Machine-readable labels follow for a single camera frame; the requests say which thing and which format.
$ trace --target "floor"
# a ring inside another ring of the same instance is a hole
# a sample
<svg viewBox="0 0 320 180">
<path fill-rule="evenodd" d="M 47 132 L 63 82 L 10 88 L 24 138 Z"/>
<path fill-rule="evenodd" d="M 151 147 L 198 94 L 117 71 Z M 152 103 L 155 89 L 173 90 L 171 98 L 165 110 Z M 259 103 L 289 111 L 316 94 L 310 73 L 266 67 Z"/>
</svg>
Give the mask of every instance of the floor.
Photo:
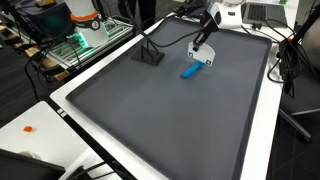
<svg viewBox="0 0 320 180">
<path fill-rule="evenodd" d="M 107 0 L 107 2 L 112 15 L 119 15 L 117 0 Z M 300 0 L 297 15 L 299 24 L 303 23 L 304 15 L 310 9 L 311 3 L 312 0 Z M 156 17 L 164 17 L 177 5 L 182 4 L 172 0 L 158 0 Z M 139 13 L 137 13 L 136 20 L 138 24 L 141 22 Z M 10 47 L 4 46 L 3 49 L 0 49 L 0 127 L 36 104 L 31 85 L 23 70 L 26 60 L 24 56 L 16 54 Z M 48 84 L 49 88 L 44 88 L 37 79 L 37 73 L 31 67 L 28 70 L 42 100 L 48 100 L 49 94 L 63 84 L 63 82 Z M 311 144 L 300 141 L 301 138 L 297 132 L 284 120 L 278 118 L 268 180 L 320 179 L 320 119 L 318 117 L 320 117 L 319 114 L 297 117 L 299 122 L 312 134 Z"/>
</svg>

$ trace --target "gray mat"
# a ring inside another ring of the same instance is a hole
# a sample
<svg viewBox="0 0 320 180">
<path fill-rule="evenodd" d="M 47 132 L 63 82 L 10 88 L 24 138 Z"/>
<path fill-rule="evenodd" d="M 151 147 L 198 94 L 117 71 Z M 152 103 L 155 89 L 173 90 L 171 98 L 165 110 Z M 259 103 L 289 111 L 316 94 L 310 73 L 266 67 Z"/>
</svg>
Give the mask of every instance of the gray mat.
<svg viewBox="0 0 320 180">
<path fill-rule="evenodd" d="M 166 44 L 198 28 L 170 20 L 152 39 Z M 131 60 L 137 45 L 67 99 L 169 179 L 239 179 L 271 41 L 214 33 L 213 66 L 181 79 L 194 38 L 161 49 L 157 67 Z"/>
</svg>

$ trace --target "monitor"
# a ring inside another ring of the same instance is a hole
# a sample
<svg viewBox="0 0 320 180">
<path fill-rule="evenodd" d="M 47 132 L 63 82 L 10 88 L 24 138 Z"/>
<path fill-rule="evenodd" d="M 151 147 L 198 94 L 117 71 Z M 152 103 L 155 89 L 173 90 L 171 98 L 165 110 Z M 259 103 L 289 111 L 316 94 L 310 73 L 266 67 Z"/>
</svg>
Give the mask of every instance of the monitor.
<svg viewBox="0 0 320 180">
<path fill-rule="evenodd" d="M 64 167 L 0 149 L 0 179 L 57 180 Z"/>
</svg>

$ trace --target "white table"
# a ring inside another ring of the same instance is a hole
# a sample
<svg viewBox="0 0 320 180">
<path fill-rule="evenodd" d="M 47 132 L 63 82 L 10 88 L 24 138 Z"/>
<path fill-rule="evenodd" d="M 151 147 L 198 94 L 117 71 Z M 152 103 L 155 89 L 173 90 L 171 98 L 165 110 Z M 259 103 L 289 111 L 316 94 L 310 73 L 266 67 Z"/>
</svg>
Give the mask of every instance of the white table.
<svg viewBox="0 0 320 180">
<path fill-rule="evenodd" d="M 23 131 L 33 127 L 31 132 Z M 103 160 L 75 133 L 71 127 L 45 102 L 40 102 L 0 129 L 0 148 L 20 153 L 32 152 L 42 161 L 63 166 L 66 179 L 77 167 L 84 169 Z M 88 174 L 97 177 L 113 170 L 103 165 Z M 120 180 L 117 174 L 101 178 Z"/>
<path fill-rule="evenodd" d="M 298 9 L 299 0 L 289 0 L 285 6 L 287 21 L 290 27 L 293 28 L 294 21 Z M 287 29 L 278 29 L 285 35 L 290 35 L 291 32 Z M 262 28 L 263 32 L 274 36 L 275 34 L 266 27 Z M 84 114 L 74 108 L 66 99 L 66 95 L 77 88 L 80 84 L 85 82 L 91 76 L 96 74 L 100 69 L 108 65 L 111 61 L 116 59 L 119 55 L 136 44 L 143 37 L 141 35 L 135 37 L 133 40 L 126 43 L 124 46 L 114 51 L 109 56 L 86 70 L 78 77 L 51 94 L 53 99 L 65 112 L 67 112 L 80 126 L 82 126 L 93 138 L 95 138 L 101 146 L 103 146 L 114 158 L 116 158 L 128 171 L 130 171 L 136 178 L 146 180 L 166 179 L 161 173 L 152 168 L 149 164 L 144 162 L 141 158 L 127 149 L 108 132 L 104 131 L 98 125 L 93 123 Z M 242 180 L 262 180 L 265 179 L 268 162 L 271 152 L 274 129 L 278 114 L 278 107 L 282 88 L 281 85 L 270 82 L 267 77 L 267 70 L 275 62 L 276 46 L 269 56 L 269 66 L 265 70 L 265 75 L 262 81 L 259 99 L 252 123 L 252 129 L 246 151 L 243 171 L 241 175 Z"/>
</svg>

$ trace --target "chair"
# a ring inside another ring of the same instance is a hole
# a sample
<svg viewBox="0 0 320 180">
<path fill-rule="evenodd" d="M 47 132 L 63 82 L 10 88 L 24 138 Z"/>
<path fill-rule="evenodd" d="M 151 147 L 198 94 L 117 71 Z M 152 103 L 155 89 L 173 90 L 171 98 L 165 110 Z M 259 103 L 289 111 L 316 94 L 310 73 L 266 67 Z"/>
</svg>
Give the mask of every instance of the chair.
<svg viewBox="0 0 320 180">
<path fill-rule="evenodd" d="M 304 47 L 310 63 L 320 71 L 320 19 L 318 19 L 304 35 Z M 320 112 L 320 76 L 314 75 L 305 66 L 301 75 L 294 81 L 294 98 L 283 94 L 279 115 L 291 124 L 307 142 L 311 135 L 293 118 L 294 115 Z"/>
</svg>

